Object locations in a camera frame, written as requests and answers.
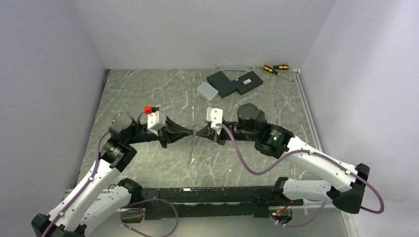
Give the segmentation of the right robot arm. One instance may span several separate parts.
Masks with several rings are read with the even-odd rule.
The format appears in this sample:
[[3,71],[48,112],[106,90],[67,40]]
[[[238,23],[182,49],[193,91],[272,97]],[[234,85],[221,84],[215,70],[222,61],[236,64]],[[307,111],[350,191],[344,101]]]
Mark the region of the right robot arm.
[[197,132],[198,137],[224,145],[232,141],[250,141],[261,154],[276,158],[266,170],[270,171],[280,161],[290,161],[320,177],[320,180],[277,179],[272,198],[278,205],[297,199],[331,202],[336,208],[351,214],[362,209],[365,182],[370,168],[365,164],[351,165],[339,161],[311,147],[291,131],[268,123],[264,111],[252,103],[241,105],[237,121],[223,118],[222,109],[207,108],[207,125]]

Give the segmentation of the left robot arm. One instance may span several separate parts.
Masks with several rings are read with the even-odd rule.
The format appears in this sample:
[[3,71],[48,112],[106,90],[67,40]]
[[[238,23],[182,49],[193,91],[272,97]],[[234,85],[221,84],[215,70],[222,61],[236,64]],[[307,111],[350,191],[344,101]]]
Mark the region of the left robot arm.
[[156,107],[141,114],[147,116],[144,124],[129,113],[113,117],[110,138],[104,145],[98,144],[96,159],[84,178],[48,214],[38,214],[32,220],[36,236],[87,237],[117,209],[141,203],[142,187],[129,178],[122,179],[106,197],[98,196],[135,157],[132,144],[159,141],[166,148],[193,135],[193,130],[173,122]]

